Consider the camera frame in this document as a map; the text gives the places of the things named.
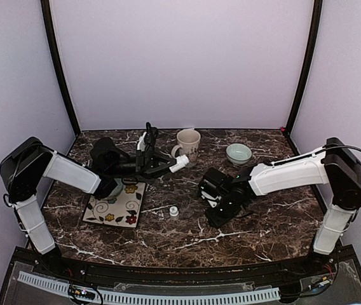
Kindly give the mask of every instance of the black pole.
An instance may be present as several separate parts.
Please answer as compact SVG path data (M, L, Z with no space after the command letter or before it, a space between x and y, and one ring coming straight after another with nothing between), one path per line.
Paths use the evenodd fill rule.
M288 135L290 135L295 125L295 120L299 112L299 107L301 106L303 93L305 91L306 82L308 80L310 66L313 58L313 52L315 51L316 38L318 36L320 15L322 14L322 3L323 0L315 0L315 2L313 3L313 14L310 23L308 44L306 45L301 76L299 77L299 82L297 84L295 98L294 98L294 102L292 103L292 108L290 110L287 126L284 128L284 132L287 133Z
M74 134L78 136L81 133L80 126L76 114L74 113L73 104L69 91L67 89L65 74L60 61L58 45L55 36L55 29L53 28L52 14L49 0L41 0L43 22L45 24L46 36L48 37L49 50L53 61L53 68L55 69L56 77L62 98L64 100L67 115L71 122Z

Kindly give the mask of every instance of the ceramic bowl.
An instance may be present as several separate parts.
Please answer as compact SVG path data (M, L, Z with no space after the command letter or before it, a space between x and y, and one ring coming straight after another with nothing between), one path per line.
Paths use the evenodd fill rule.
M246 164L252 156L251 149L244 144L234 143L226 149L227 159L233 164Z

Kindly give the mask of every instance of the marble tabletop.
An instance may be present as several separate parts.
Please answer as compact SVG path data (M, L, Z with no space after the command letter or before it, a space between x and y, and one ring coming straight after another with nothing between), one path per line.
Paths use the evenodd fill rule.
M156 147L169 153L178 130L160 130ZM116 145L135 154L142 130L83 132L69 154L89 164L92 144L111 137ZM208 203L197 196L205 171L215 167L235 175L239 166L225 155L232 143L249 146L253 157L247 165L293 156L278 130L199 130L200 156L185 168L148 181L137 229L106 227L81 220L88 195L54 183L43 212L63 256L84 261L157 268L207 268L279 261L307 254L322 221L322 211L310 187L278 191L255 199L248 217L233 219L221 229L208 225ZM171 219L176 205L179 220Z

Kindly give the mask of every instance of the floral placemat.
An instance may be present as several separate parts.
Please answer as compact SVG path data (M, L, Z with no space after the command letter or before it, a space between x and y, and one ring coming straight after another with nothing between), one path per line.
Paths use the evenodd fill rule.
M122 192L112 200L97 200L93 196L87 203L82 221L113 227L137 227L142 199L146 190L144 182L125 182Z

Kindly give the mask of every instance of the black frame edge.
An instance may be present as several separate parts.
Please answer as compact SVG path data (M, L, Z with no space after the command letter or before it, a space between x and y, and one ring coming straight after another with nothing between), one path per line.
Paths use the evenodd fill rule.
M339 260L346 261L353 259L357 269L358 276L361 281L361 267L358 261L357 255L352 245L340 247ZM37 254L33 251L26 250L20 247L16 247L14 254L11 258L9 268L6 276L4 277L1 293L0 304L5 297L6 288L10 279L13 265L16 261L23 262L24 264L30 264L33 267L33 272L37 272L43 275L51 275L47 270L43 269L41 265L37 265L35 260ZM129 266L117 266L110 264L92 263L78 261L76 259L62 258L63 262L70 269L74 270L76 275L74 278L84 281L89 284L102 287L113 287L116 282L120 283L148 283L150 285L190 285L190 283L183 283L184 279L178 281L179 276L182 277L182 273L192 273L187 276L189 279L196 280L197 277L201 277L201 283L195 283L194 285L215 285L222 283L238 283L241 281L258 281L259 285L271 285L272 287L281 287L282 285L291 285L300 280L299 275L283 274L278 275L278 271L286 269L287 266L294 266L303 262L304 257L298 257L293 259L287 259L278 262L265 262L259 264L249 264L244 266L238 266L238 269L232 267L220 267L220 268L143 268L143 267L129 267ZM80 275L80 270L85 270L85 275Z
M74 134L78 136L81 133L78 118L74 112L71 96L67 89L67 83L65 79L65 74L62 68L62 62L60 61L59 50L55 35L55 29L53 28L51 7L49 0L41 0L43 22L46 30L46 37L48 38L49 50L52 57L53 68L55 70L56 77L58 79L60 93L64 100L65 108L69 121L71 122Z
M308 81L309 71L312 64L313 53L315 51L315 45L318 36L320 16L322 15L322 4L323 0L315 0L315 2L313 3L313 13L310 23L308 44L306 45L301 75L297 84L296 93L294 101L292 103L292 108L289 113L288 122L286 127L284 128L288 134L290 134L292 132L292 129L294 128L295 120L297 118L297 114L299 112L303 94L306 88L306 83Z
M179 127L179 128L158 128L159 130L183 130L185 128ZM280 131L280 128L200 128L200 127L195 127L195 130L261 130L261 131ZM124 129L85 129L82 130L81 132L116 132L116 131L129 131L129 132L133 132L133 131L145 131L145 128L124 128Z

